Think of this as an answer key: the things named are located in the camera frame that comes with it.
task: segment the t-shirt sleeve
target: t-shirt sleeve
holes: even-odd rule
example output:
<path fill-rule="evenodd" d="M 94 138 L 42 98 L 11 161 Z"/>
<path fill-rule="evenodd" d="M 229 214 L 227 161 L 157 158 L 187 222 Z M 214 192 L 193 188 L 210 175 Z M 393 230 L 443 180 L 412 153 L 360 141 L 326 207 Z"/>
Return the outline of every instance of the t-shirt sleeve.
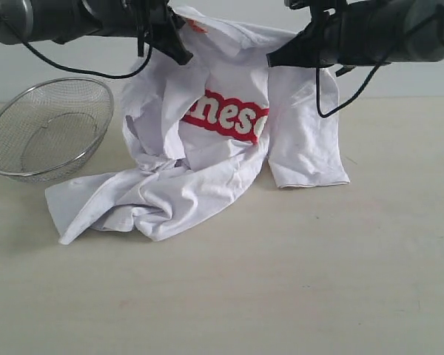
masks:
<path fill-rule="evenodd" d="M 330 186 L 349 182 L 340 158 L 338 115 L 317 113 L 315 70 L 277 67 L 270 73 L 270 149 L 268 162 L 276 185 Z M 321 108 L 339 103 L 337 83 L 321 71 Z"/>

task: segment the table surface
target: table surface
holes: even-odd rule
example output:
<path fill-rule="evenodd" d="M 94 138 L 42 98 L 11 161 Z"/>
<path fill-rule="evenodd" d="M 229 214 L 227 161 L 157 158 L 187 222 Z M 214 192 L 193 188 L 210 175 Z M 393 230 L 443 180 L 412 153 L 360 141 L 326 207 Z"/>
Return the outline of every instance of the table surface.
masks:
<path fill-rule="evenodd" d="M 119 118 L 79 175 L 133 167 Z M 0 177 L 0 355 L 443 355 L 444 98 L 358 101 L 340 147 L 351 184 L 265 168 L 161 243 L 60 246 L 46 185 Z"/>

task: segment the wire mesh bowl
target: wire mesh bowl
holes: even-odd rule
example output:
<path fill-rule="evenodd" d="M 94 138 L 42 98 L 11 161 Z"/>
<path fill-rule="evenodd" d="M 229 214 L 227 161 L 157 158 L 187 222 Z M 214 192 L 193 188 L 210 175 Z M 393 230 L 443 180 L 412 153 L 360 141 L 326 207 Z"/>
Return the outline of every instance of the wire mesh bowl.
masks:
<path fill-rule="evenodd" d="M 113 113 L 112 91 L 91 78 L 27 89 L 0 110 L 0 175 L 35 183 L 77 172 L 100 146 Z"/>

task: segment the wire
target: wire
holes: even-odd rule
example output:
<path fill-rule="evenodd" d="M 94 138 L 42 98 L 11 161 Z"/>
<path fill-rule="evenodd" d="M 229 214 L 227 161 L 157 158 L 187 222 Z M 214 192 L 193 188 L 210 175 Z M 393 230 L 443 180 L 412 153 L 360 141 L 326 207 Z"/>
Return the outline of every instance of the wire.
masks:
<path fill-rule="evenodd" d="M 395 45 L 388 50 L 385 55 L 380 59 L 380 61 L 375 64 L 374 68 L 371 70 L 371 72 L 367 75 L 367 78 L 363 82 L 363 84 L 360 86 L 359 90 L 345 103 L 341 104 L 337 108 L 333 109 L 332 111 L 328 113 L 323 113 L 320 108 L 320 53 L 318 57 L 318 66 L 316 68 L 316 104 L 317 104 L 317 113 L 322 118 L 328 118 L 337 112 L 339 112 L 342 109 L 345 109 L 348 105 L 352 104 L 355 100 L 359 98 L 360 95 L 362 95 L 362 92 L 365 90 L 365 88 L 370 84 L 370 81 L 373 79 L 374 75 L 377 73 L 377 71 L 386 63 L 389 56 L 397 49 L 397 46 L 402 44 L 405 40 L 409 39 L 413 35 L 415 35 L 417 32 L 422 30 L 424 27 L 429 25 L 432 21 L 438 19 L 440 16 L 444 16 L 444 7 L 442 7 L 441 10 L 437 10 L 433 15 L 429 16 L 428 18 L 422 20 L 419 24 L 417 24 L 415 27 L 407 31 L 403 36 L 400 37 L 400 39 L 395 43 Z"/>
<path fill-rule="evenodd" d="M 153 52 L 153 28 L 150 22 L 150 12 L 149 12 L 149 2 L 146 2 L 146 15 L 147 15 L 147 23 L 148 23 L 148 36 L 149 36 L 149 49 L 148 49 L 148 54 L 147 57 L 145 59 L 145 61 L 143 62 L 143 64 L 134 72 L 131 72 L 129 74 L 125 74 L 125 75 L 110 75 L 110 74 L 105 74 L 103 72 L 96 72 L 93 70 L 82 70 L 82 69 L 76 69 L 76 68 L 72 68 L 72 67 L 66 67 L 64 65 L 58 64 L 54 61 L 52 61 L 51 59 L 49 59 L 48 57 L 46 57 L 44 54 L 40 53 L 35 47 L 33 47 L 27 40 L 25 40 L 23 37 L 21 37 L 21 35 L 19 34 L 19 32 L 16 30 L 16 28 L 8 23 L 8 21 L 3 21 L 5 23 L 5 25 L 7 25 L 7 27 L 10 29 L 10 31 L 13 33 L 13 35 L 34 55 L 36 55 L 38 58 L 40 58 L 42 61 L 48 63 L 49 65 L 51 65 L 52 67 L 55 67 L 56 69 L 59 70 L 63 70 L 65 72 L 74 72 L 76 74 L 84 74 L 84 75 L 95 75 L 95 76 L 99 76 L 101 78 L 107 78 L 107 79 L 128 79 L 128 78 L 132 78 L 133 76 L 138 75 L 140 72 L 143 71 L 143 69 L 145 69 L 145 67 L 147 67 L 151 57 L 152 57 L 152 52 Z M 139 16 L 136 16 L 136 22 L 137 22 L 137 28 L 138 31 L 143 31 L 144 28 L 144 24 L 142 23 L 142 17 L 141 14 L 139 14 Z"/>

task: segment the wrinkled cloth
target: wrinkled cloth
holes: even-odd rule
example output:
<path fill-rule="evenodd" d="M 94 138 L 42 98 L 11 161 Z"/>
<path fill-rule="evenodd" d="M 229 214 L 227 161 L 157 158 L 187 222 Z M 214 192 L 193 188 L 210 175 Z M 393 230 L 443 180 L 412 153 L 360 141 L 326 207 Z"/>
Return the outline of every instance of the wrinkled cloth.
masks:
<path fill-rule="evenodd" d="M 154 51 L 126 82 L 123 134 L 133 169 L 46 190 L 61 244 L 88 228 L 173 237 L 233 204 L 266 160 L 279 188 L 349 182 L 338 117 L 317 114 L 315 70 L 266 62 L 294 33 L 174 10 L 189 23 L 181 39 L 194 58 L 179 66 Z M 321 89 L 323 110 L 335 108 L 339 92 L 327 70 Z"/>

